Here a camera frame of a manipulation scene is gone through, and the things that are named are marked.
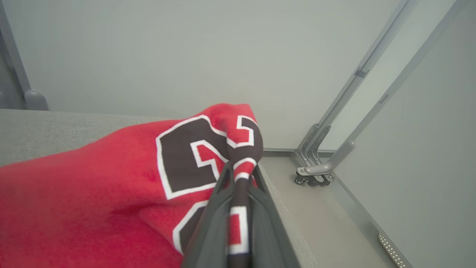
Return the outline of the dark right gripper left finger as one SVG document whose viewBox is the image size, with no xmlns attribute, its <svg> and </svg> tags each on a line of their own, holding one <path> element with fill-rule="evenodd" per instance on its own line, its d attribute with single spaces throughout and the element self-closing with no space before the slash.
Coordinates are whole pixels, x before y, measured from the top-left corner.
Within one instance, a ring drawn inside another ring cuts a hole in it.
<svg viewBox="0 0 476 268">
<path fill-rule="evenodd" d="M 226 163 L 184 251 L 182 268 L 227 268 L 228 228 L 235 183 Z"/>
</svg>

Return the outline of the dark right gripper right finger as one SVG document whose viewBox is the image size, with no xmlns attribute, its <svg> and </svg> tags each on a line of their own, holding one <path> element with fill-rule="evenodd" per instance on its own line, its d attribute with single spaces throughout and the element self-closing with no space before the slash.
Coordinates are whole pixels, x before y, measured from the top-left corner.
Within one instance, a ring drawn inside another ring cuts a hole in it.
<svg viewBox="0 0 476 268">
<path fill-rule="evenodd" d="M 264 180 L 264 175 L 258 166 L 254 169 L 252 177 L 256 183 L 255 186 L 252 185 L 248 189 L 252 208 L 252 267 L 301 267 Z"/>
</svg>

